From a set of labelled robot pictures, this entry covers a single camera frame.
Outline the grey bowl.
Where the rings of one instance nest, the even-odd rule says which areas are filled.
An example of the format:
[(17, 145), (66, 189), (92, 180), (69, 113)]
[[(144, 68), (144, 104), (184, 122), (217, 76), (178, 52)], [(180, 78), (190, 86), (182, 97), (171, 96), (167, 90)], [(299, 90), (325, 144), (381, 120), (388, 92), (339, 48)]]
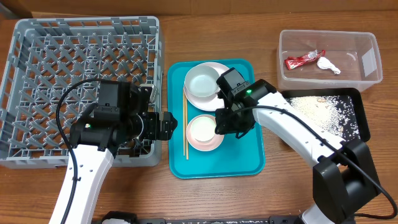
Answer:
[(204, 98), (217, 92), (216, 81), (219, 77), (214, 68), (200, 64), (187, 72), (184, 85), (193, 96)]

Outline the red snack wrapper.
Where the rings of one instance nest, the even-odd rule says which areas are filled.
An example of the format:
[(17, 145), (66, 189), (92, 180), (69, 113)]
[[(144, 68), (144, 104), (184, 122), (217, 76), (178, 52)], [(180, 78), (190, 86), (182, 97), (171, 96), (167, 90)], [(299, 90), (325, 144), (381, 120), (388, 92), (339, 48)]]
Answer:
[(284, 63), (288, 70), (293, 70), (297, 67), (301, 67), (302, 65), (316, 62), (320, 57), (323, 57), (325, 53), (325, 50), (321, 50), (320, 52), (318, 50), (314, 50), (307, 52), (305, 55), (300, 57), (287, 57), (284, 60)]

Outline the white rice grains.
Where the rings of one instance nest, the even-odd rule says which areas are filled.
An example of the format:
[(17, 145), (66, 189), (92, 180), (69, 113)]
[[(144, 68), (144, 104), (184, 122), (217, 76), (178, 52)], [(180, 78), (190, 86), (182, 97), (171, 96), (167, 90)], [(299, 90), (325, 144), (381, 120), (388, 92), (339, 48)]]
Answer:
[(287, 98), (287, 101), (325, 131), (345, 140), (360, 138), (349, 96), (301, 96)]

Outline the white tissue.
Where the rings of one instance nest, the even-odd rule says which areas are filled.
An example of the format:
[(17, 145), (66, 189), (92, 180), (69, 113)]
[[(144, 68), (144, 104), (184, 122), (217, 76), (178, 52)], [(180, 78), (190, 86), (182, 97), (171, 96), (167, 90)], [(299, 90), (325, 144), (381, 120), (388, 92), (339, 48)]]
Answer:
[(339, 75), (341, 70), (331, 63), (326, 57), (320, 57), (317, 60), (318, 68), (322, 70), (331, 70), (335, 75)]

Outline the white paper cup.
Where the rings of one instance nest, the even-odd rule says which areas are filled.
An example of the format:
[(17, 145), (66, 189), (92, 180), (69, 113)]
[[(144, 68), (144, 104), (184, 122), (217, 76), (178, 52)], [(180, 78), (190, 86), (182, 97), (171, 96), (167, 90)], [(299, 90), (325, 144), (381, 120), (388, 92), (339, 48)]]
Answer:
[(193, 139), (208, 142), (215, 136), (215, 127), (215, 121), (211, 116), (199, 116), (190, 123), (190, 132)]

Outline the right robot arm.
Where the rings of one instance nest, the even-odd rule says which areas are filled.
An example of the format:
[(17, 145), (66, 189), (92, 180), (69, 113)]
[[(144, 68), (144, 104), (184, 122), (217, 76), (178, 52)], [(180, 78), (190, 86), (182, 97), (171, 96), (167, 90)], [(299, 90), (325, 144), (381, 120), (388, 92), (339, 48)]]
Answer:
[(379, 178), (365, 142), (325, 131), (290, 106), (271, 84), (250, 84), (235, 68), (221, 74), (216, 84), (224, 101), (224, 108), (215, 112), (216, 134), (241, 138), (260, 124), (312, 168), (315, 203), (301, 214), (300, 223), (350, 221), (379, 195)]

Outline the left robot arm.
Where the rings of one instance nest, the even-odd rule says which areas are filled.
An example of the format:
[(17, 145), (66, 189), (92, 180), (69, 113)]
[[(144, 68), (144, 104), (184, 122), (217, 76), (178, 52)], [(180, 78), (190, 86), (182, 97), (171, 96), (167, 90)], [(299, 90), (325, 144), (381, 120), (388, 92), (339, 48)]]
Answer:
[(98, 101), (90, 104), (64, 133), (60, 109), (72, 85), (59, 99), (55, 122), (67, 146), (68, 169), (51, 223), (90, 223), (98, 195), (120, 145), (134, 139), (168, 141), (178, 122), (172, 113), (150, 112), (152, 87), (99, 78)]

